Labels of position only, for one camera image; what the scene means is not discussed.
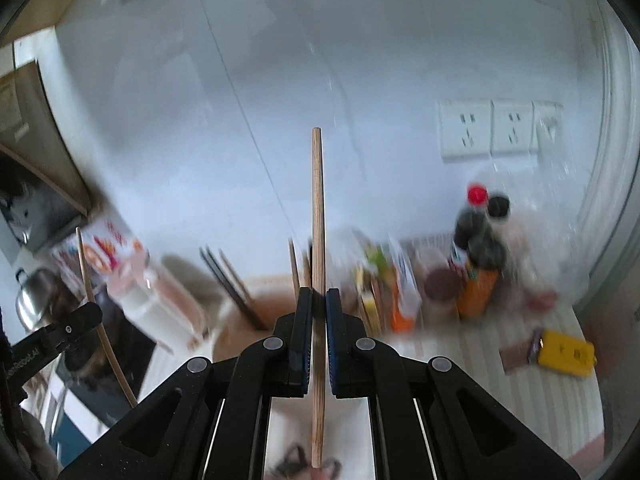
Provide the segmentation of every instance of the white container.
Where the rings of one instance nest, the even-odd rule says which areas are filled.
[[[201,306],[146,251],[122,262],[110,277],[108,294],[138,329],[173,354],[189,354],[207,333]]]

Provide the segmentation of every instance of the white outlet panel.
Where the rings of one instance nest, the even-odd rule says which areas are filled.
[[[536,150],[539,142],[556,142],[556,135],[561,129],[562,105],[533,101],[533,143]]]
[[[495,100],[491,154],[528,153],[532,138],[533,103]]]
[[[439,108],[442,158],[489,155],[491,101],[447,100]]]

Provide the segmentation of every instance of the yellow package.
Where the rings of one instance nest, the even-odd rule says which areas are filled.
[[[593,344],[553,330],[545,330],[540,339],[539,365],[578,377],[591,375],[596,364]]]

